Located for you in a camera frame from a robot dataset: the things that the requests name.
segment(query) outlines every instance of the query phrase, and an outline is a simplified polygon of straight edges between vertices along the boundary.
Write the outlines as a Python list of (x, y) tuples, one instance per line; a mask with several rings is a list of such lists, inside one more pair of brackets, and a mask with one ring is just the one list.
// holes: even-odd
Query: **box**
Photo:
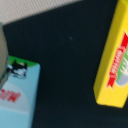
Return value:
[(40, 65), (9, 56), (11, 74), (0, 91), (0, 128), (31, 128)]
[(96, 102), (122, 108), (128, 97), (128, 0), (118, 0), (94, 84)]

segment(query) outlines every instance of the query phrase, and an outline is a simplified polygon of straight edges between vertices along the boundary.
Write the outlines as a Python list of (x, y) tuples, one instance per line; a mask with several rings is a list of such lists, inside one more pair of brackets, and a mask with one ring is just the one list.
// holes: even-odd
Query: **dark gray background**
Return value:
[(10, 55), (41, 65), (32, 128), (127, 128), (93, 84), (117, 0), (85, 0), (4, 26)]

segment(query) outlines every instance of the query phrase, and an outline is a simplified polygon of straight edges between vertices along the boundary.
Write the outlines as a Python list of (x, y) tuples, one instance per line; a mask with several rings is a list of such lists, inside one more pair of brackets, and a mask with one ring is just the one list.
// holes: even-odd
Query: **yellow box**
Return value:
[(128, 0), (118, 0), (94, 83), (96, 102), (122, 108), (128, 96)]

